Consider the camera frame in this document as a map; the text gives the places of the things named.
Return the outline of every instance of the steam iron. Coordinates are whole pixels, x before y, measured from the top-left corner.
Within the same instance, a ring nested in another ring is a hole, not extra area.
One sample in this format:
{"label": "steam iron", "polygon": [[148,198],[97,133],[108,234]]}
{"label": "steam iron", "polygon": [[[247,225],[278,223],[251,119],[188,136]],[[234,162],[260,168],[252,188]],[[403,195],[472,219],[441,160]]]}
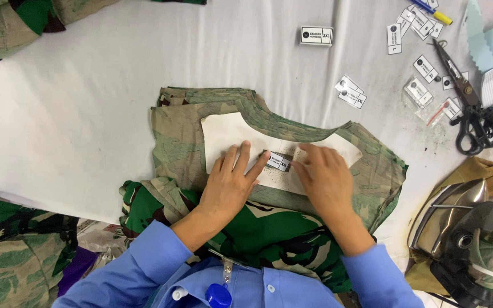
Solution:
{"label": "steam iron", "polygon": [[469,247],[480,232],[493,235],[493,201],[484,179],[442,189],[418,213],[408,237],[411,249],[433,259],[431,273],[462,308],[493,308],[493,290],[469,273]]}

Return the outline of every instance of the black scissors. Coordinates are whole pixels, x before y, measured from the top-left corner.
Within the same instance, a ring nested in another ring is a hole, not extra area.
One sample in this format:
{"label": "black scissors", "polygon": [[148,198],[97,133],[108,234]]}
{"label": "black scissors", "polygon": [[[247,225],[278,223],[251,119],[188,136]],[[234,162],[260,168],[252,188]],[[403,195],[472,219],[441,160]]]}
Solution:
{"label": "black scissors", "polygon": [[[465,79],[444,48],[433,39],[441,62],[456,84],[456,92],[463,103],[463,115],[451,121],[452,126],[460,124],[460,133],[456,138],[456,147],[464,155],[474,156],[482,150],[493,147],[493,106],[483,108],[480,97],[475,93],[469,80]],[[468,138],[470,148],[462,146]]]}

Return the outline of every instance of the blue long-sleeve shirt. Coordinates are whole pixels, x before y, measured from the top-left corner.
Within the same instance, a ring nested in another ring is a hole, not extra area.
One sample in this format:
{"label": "blue long-sleeve shirt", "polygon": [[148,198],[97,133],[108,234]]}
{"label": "blue long-sleeve shirt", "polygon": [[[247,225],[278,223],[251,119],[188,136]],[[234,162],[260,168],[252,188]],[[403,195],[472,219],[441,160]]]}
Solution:
{"label": "blue long-sleeve shirt", "polygon": [[[54,307],[206,307],[205,292],[223,283],[223,266],[215,259],[185,265],[192,253],[174,232],[154,221],[122,256],[76,283]],[[384,245],[342,257],[364,308],[423,308]],[[188,295],[179,300],[179,287]],[[151,297],[155,290],[157,295]],[[279,269],[234,266],[228,290],[231,307],[342,307],[319,280]]]}

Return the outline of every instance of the small plastic bag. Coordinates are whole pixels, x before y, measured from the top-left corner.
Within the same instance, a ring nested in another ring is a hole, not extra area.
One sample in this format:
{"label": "small plastic bag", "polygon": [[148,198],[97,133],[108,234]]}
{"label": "small plastic bag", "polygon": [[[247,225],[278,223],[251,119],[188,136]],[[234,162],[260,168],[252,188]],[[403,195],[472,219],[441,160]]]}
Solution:
{"label": "small plastic bag", "polygon": [[403,87],[401,99],[428,127],[435,126],[444,114],[445,105],[435,103],[433,93],[416,77]]}

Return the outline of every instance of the pen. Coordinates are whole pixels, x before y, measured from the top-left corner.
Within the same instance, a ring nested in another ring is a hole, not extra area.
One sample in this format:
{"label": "pen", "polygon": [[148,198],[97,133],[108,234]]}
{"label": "pen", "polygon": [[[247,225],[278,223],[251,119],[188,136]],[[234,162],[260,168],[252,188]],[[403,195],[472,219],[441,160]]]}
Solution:
{"label": "pen", "polygon": [[426,11],[430,12],[431,14],[433,14],[433,16],[442,21],[443,23],[447,24],[447,25],[450,25],[452,24],[452,20],[450,18],[448,18],[446,15],[444,15],[443,13],[441,13],[440,11],[437,11],[435,9],[433,9],[432,7],[429,6],[429,4],[421,1],[421,0],[410,0],[412,2],[414,2],[414,4],[417,4],[419,5],[420,7],[422,7],[423,9],[425,9]]}

